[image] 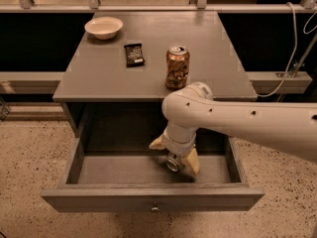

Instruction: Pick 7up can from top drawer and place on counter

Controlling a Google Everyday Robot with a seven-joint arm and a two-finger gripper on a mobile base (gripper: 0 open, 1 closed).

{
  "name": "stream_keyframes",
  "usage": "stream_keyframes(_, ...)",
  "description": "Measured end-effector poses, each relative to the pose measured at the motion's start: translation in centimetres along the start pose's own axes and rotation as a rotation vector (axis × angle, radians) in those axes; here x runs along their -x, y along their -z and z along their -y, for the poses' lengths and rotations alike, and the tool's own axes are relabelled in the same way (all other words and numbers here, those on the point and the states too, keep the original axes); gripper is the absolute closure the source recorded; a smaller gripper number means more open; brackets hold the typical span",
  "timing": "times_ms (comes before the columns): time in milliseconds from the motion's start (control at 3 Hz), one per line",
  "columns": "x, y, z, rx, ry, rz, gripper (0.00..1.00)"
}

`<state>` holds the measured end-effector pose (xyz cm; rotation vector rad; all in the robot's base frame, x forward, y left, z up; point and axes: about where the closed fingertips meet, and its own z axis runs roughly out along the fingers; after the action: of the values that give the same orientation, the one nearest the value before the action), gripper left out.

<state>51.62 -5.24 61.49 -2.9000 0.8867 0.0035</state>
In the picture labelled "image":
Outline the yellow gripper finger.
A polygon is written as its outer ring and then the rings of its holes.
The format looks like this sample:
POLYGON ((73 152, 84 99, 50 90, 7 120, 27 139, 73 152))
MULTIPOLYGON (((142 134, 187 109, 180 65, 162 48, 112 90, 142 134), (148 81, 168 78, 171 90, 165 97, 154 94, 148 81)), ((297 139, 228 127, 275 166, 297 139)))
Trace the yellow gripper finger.
POLYGON ((197 176, 200 172, 200 163, 198 160, 197 150, 193 148, 188 154, 181 158, 183 164, 190 169, 190 172, 197 176))
POLYGON ((162 142, 162 136, 159 136, 157 137, 156 139, 154 139, 150 145, 149 145, 149 148, 151 150, 159 150, 159 151, 162 151, 165 149, 165 146, 162 142))

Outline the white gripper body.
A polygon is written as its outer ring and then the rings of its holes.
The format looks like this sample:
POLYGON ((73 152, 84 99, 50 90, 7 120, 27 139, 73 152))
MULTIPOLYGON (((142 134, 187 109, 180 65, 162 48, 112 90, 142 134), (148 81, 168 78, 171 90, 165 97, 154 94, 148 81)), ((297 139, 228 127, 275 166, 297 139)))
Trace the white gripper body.
POLYGON ((186 155, 188 154, 195 145, 196 131, 185 130, 184 132, 177 132, 176 135, 171 135, 164 130, 162 133, 163 145, 175 155, 186 155))

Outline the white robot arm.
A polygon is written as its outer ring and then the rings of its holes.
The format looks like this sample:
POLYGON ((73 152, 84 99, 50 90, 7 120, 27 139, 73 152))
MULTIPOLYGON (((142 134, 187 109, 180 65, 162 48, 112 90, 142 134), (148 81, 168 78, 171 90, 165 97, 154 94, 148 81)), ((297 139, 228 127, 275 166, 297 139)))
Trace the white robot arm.
POLYGON ((200 128, 304 160, 317 159, 316 103, 216 101, 208 85, 194 82, 169 94, 161 111, 167 126, 150 148, 169 150, 176 157, 175 172, 188 167, 194 175, 199 174, 195 138, 200 128))

